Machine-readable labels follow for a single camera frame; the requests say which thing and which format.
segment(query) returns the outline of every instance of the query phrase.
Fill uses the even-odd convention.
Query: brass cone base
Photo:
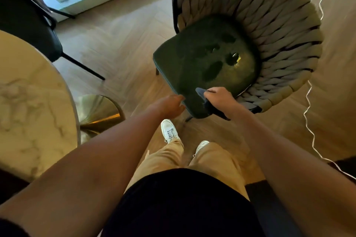
[[[101,95],[85,95],[76,102],[81,143],[121,123],[125,116],[118,104]]]

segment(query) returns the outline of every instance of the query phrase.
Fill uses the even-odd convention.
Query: person's left hand
[[[180,104],[183,100],[183,95],[170,95],[157,100],[151,106],[158,111],[162,119],[173,119],[184,112],[185,106]]]

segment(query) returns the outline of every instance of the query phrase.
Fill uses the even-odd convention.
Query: padded woven strap
[[[266,111],[297,91],[316,69],[322,54],[320,19],[310,0],[177,0],[178,28],[210,14],[241,22],[263,59],[257,82],[237,101]]]

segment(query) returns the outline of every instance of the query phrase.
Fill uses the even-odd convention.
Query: khaki pants
[[[147,175],[181,168],[180,159],[183,150],[182,142],[179,139],[173,139],[161,150],[148,155],[136,169],[127,189]],[[211,142],[204,146],[193,158],[188,168],[218,179],[249,200],[245,189],[245,180],[242,177],[238,163],[220,145]]]

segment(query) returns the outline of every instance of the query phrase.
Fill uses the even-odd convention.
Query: white shoe
[[[207,145],[209,142],[208,141],[202,141],[198,147],[197,150],[195,151],[195,154],[193,155],[193,157],[195,157],[197,155],[197,153],[199,152],[200,149],[202,149],[205,145]]]
[[[180,140],[180,138],[178,137],[176,127],[174,126],[171,120],[164,119],[161,122],[161,130],[165,142],[170,143],[173,140],[173,138]]]

